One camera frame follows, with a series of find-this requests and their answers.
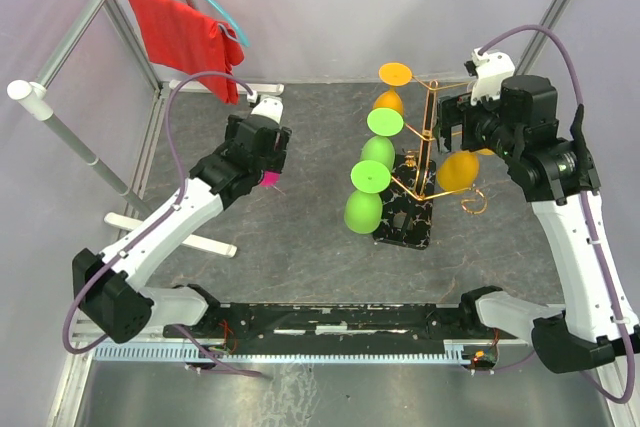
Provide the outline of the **pink plastic goblet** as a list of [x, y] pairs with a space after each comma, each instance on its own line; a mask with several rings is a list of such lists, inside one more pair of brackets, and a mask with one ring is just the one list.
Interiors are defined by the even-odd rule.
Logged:
[[260, 182], [261, 186], [271, 187], [275, 186], [280, 179], [280, 174], [271, 171], [265, 171]]

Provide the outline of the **orange plastic goblet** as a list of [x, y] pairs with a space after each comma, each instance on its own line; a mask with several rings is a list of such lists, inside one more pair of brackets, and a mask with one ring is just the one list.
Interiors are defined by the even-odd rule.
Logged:
[[373, 109], [388, 108], [403, 116], [404, 103], [398, 88], [407, 85], [413, 79], [411, 69], [403, 63], [388, 62], [379, 68], [378, 76], [387, 86], [387, 90], [375, 100]]
[[491, 155], [493, 152], [487, 148], [451, 154], [436, 172], [439, 187], [447, 192], [469, 189], [479, 174], [479, 158]]

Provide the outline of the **orange plastic goblet front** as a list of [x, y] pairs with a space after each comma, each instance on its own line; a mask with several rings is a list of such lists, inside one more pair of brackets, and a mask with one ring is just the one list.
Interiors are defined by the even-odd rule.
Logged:
[[373, 109], [388, 108], [403, 116], [404, 103], [398, 88], [407, 85], [413, 79], [411, 69], [403, 63], [388, 62], [379, 68], [378, 76], [387, 86], [387, 90], [375, 100]]

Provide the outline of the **green plastic goblet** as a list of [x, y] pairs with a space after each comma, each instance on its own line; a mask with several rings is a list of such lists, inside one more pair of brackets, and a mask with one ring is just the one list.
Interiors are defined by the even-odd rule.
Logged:
[[366, 124], [374, 136], [364, 144], [360, 159], [379, 162], [391, 171], [396, 156], [391, 138], [404, 127], [402, 115], [391, 108], [376, 108], [368, 114]]
[[391, 183], [390, 170], [381, 162], [362, 160], [352, 168], [350, 179], [355, 191], [345, 206], [345, 224], [357, 234], [373, 233], [382, 219], [380, 194]]

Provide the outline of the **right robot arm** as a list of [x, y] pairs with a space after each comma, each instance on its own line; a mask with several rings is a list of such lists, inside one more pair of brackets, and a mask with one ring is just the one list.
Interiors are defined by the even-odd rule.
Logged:
[[600, 179], [577, 108], [570, 132], [558, 135], [558, 93], [536, 75], [504, 79], [497, 98], [467, 93], [437, 104], [446, 147], [462, 129], [462, 149], [501, 158], [531, 205], [549, 243], [565, 306], [554, 309], [495, 287], [464, 294], [459, 329], [478, 338], [499, 329], [531, 345], [553, 373], [591, 370], [639, 352], [639, 318], [624, 297], [604, 222]]

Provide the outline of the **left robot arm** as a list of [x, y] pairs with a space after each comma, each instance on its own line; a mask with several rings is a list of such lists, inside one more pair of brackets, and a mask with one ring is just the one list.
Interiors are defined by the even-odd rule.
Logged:
[[245, 118], [228, 119], [224, 142], [191, 169], [178, 191], [120, 241], [72, 262], [80, 310], [112, 341], [130, 341], [147, 327], [187, 326], [199, 337], [215, 334], [221, 315], [195, 286], [150, 288], [149, 278], [195, 230], [284, 167], [290, 129], [281, 103], [269, 99]]

